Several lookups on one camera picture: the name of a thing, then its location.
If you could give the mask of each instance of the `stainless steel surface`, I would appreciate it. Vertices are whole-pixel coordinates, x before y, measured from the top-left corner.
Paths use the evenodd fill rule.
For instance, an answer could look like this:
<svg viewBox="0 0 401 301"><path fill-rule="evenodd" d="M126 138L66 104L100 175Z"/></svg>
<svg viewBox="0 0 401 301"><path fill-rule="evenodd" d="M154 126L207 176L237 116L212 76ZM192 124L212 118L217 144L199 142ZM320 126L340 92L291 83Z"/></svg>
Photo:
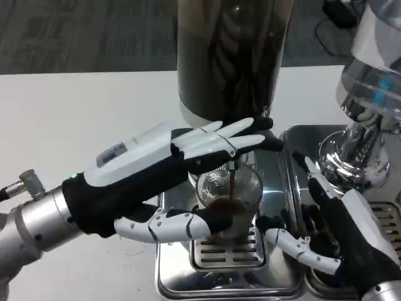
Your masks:
<svg viewBox="0 0 401 301"><path fill-rule="evenodd" d="M272 152L256 151L256 165L263 183L259 214L280 215L289 206L279 173L278 157ZM160 205L168 209L192 209L195 191L189 182L167 191ZM220 298L295 298L303 293L303 268L283 252L265 245L266 264L259 268L225 270L196 268L190 260L191 243L170 243L157 246L155 281L165 298L215 300Z"/></svg>
<svg viewBox="0 0 401 301"><path fill-rule="evenodd" d="M330 134L319 148L321 172L340 193L383 186L390 174L387 138L387 133L357 123Z"/></svg>
<svg viewBox="0 0 401 301"><path fill-rule="evenodd" d="M372 287L362 301L399 301L401 300L401 281L383 282Z"/></svg>
<svg viewBox="0 0 401 301"><path fill-rule="evenodd" d="M60 187L39 201L27 202L21 210L24 226L41 251L50 251L81 232L66 218L70 215Z"/></svg>
<svg viewBox="0 0 401 301"><path fill-rule="evenodd" d="M371 202L370 207L386 232L398 258L401 258L401 211L400 206L391 202Z"/></svg>
<svg viewBox="0 0 401 301"><path fill-rule="evenodd" d="M19 179L24 183L27 192L33 199L39 200L45 195L46 191L44 190L42 182L33 169L24 171L19 175Z"/></svg>
<svg viewBox="0 0 401 301"><path fill-rule="evenodd" d="M236 171L218 169L202 174L196 184L196 196L201 208L212 206L218 199L226 200L226 209L229 206L227 200L235 207L232 209L232 226L212 235L213 240L230 240L245 235L258 211L262 195L259 175L245 164L241 164Z"/></svg>
<svg viewBox="0 0 401 301"><path fill-rule="evenodd" d="M197 269L258 268L267 264L262 233L254 226L238 243L216 243L208 238L192 241L190 260Z"/></svg>
<svg viewBox="0 0 401 301"><path fill-rule="evenodd" d="M41 250L26 231L21 208L0 214L0 280L11 280L22 266L41 258Z"/></svg>
<svg viewBox="0 0 401 301"><path fill-rule="evenodd" d="M288 172L284 175L292 188L288 190L288 197L293 199L295 204L294 211L298 216L301 215L301 204L315 204L315 202L312 200L308 191L306 174L292 160L292 152L297 150L310 157L313 162L318 162L320 158L319 149L322 141L330 134L341 132L342 130L345 130L345 126L299 125L289 129L283 134L286 148L282 152L281 162L286 161ZM381 222L382 225L389 222L386 226L389 227L387 228L387 232L390 235L390 240L393 240L392 243L394 247L398 248L397 237L395 236L395 231L398 230L394 230L393 227L398 229L399 221L401 220L401 199L399 197L401 195L401 141L396 135L390 135L387 139L386 150L391 162L390 176L380 189L367 189L363 192L363 195L373 207L375 214L378 216L379 222ZM305 226L302 223L298 226L299 229L306 234ZM306 283L308 288L320 298L350 299L357 297L355 292L350 288L329 287L316 276L316 273L313 270L309 270L306 273Z"/></svg>

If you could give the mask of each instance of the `robotic hand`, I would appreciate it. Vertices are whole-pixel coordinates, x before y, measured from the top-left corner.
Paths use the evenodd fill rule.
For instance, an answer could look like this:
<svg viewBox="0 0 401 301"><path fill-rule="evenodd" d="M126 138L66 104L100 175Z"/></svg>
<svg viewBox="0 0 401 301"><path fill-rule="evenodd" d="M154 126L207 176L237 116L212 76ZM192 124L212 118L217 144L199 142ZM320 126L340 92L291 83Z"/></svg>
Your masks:
<svg viewBox="0 0 401 301"><path fill-rule="evenodd" d="M33 200L0 214L0 286L43 252L81 233L109 237L116 232L148 243L193 240L231 226L229 212L207 209L164 211L144 201L187 180L188 172L211 171L241 154L263 148L280 151L283 142L252 134L252 118L222 127L171 131L167 125L102 152L91 168L45 193L29 171L0 190L0 201L28 191ZM259 129L269 129L271 119Z"/></svg>
<svg viewBox="0 0 401 301"><path fill-rule="evenodd" d="M256 221L266 239L299 262L329 275L338 275L355 287L362 300L399 300L401 269L398 256L378 225L367 200L356 190L339 195L310 158L294 154L308 173L309 192L340 246L339 258L311 251L310 237L296 239L283 229L278 218Z"/></svg>

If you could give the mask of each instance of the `glass cup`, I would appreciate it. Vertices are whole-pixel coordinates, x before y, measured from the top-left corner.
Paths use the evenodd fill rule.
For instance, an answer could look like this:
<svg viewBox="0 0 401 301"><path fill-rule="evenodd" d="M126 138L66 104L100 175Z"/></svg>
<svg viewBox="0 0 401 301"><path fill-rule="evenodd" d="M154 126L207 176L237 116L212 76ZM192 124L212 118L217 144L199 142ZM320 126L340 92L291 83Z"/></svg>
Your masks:
<svg viewBox="0 0 401 301"><path fill-rule="evenodd" d="M199 176L196 194L200 208L232 211L232 226L216 235L214 241L239 239L247 234L263 195L259 175L241 164L236 172L217 169Z"/></svg>

